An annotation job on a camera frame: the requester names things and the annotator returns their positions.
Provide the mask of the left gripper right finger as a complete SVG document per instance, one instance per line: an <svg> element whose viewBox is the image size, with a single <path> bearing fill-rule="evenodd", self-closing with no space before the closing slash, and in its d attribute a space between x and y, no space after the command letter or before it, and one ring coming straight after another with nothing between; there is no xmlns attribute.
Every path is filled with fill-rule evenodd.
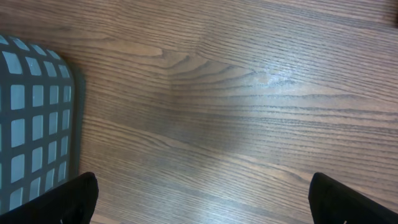
<svg viewBox="0 0 398 224"><path fill-rule="evenodd" d="M335 179L313 175L308 201L314 224L397 224L397 213Z"/></svg>

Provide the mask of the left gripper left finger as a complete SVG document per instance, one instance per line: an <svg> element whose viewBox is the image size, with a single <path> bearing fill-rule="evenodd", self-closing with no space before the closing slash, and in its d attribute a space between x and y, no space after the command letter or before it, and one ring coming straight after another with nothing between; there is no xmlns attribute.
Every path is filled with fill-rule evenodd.
<svg viewBox="0 0 398 224"><path fill-rule="evenodd" d="M89 223L98 194L95 174L86 172L1 215L1 224Z"/></svg>

